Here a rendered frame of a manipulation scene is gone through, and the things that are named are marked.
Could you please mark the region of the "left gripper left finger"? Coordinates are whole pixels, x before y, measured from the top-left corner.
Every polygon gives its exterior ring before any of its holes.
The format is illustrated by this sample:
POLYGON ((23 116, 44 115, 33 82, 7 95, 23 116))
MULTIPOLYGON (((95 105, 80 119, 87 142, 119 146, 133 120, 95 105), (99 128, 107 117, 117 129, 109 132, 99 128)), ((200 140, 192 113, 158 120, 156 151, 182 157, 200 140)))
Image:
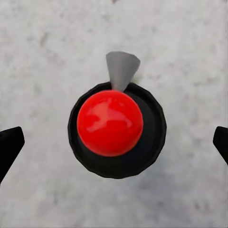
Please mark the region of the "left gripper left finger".
POLYGON ((23 144, 25 144, 25 139, 21 127, 0 132, 0 183, 22 149, 23 144))

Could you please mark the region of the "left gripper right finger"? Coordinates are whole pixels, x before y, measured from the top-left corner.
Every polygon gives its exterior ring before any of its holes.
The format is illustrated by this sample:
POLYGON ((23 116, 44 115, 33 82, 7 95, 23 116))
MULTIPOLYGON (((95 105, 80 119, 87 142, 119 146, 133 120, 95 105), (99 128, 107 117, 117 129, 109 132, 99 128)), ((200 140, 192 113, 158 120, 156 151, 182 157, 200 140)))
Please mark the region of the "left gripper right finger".
POLYGON ((213 144, 228 165, 228 128, 221 126, 216 127, 213 144))

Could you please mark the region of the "pesticide atomizer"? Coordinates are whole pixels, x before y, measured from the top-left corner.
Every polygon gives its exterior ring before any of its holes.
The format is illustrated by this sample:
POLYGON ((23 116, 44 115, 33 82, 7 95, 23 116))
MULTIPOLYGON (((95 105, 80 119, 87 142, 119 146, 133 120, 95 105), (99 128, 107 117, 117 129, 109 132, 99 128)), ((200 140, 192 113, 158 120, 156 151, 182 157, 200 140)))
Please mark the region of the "pesticide atomizer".
POLYGON ((71 111, 69 144, 76 159, 101 177, 136 176, 156 161, 165 145, 162 106, 131 82, 141 60, 126 52, 106 55, 110 82, 83 94, 71 111))

